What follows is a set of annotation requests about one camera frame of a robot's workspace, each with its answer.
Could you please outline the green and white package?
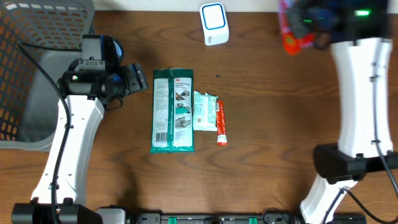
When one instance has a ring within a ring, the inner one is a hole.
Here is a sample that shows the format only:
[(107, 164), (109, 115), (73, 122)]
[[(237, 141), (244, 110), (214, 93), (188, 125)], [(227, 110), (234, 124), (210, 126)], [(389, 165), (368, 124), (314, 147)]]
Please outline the green and white package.
[(152, 133), (153, 154), (193, 152), (193, 70), (154, 70)]

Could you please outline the red and white snack packet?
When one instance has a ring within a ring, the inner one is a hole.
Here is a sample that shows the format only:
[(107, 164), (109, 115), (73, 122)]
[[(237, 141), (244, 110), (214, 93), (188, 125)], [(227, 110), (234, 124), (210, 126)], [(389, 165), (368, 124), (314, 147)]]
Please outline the red and white snack packet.
[(227, 146), (228, 141), (226, 137), (226, 125), (225, 125), (225, 114), (224, 114), (224, 104), (222, 101), (216, 102), (216, 125), (217, 125), (217, 144), (219, 146)]

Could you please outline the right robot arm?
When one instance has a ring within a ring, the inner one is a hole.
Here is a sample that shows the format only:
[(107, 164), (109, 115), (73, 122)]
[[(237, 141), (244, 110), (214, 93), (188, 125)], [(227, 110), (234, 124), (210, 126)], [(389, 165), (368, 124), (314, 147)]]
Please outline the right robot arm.
[(284, 49), (330, 49), (338, 74), (341, 124), (335, 144), (313, 152), (317, 176), (300, 204), (304, 223), (332, 223), (345, 195), (365, 175), (397, 168), (388, 120), (388, 68), (392, 51), (389, 2), (281, 1)]

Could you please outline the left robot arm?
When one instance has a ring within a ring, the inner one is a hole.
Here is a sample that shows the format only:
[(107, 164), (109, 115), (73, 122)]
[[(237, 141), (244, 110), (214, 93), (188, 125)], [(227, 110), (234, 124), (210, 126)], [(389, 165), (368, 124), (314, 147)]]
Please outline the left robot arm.
[(54, 81), (58, 118), (44, 173), (30, 202), (14, 205), (13, 223), (130, 223), (128, 212), (114, 205), (96, 211), (86, 207), (86, 178), (96, 131), (113, 100), (148, 88), (139, 63), (123, 65), (124, 49), (107, 35), (85, 34), (73, 60)]

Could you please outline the light green wipes pack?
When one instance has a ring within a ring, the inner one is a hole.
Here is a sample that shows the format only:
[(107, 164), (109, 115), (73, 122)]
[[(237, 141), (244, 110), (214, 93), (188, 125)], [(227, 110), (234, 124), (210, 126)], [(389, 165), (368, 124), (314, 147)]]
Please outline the light green wipes pack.
[(217, 131), (216, 101), (218, 96), (194, 91), (193, 130)]

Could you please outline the red snack bag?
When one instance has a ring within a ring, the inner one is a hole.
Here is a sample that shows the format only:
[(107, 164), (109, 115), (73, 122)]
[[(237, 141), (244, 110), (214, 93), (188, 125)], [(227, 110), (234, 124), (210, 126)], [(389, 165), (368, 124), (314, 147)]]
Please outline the red snack bag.
[(282, 45), (289, 55), (297, 55), (314, 44), (314, 19), (305, 10), (309, 2), (279, 0), (278, 19)]

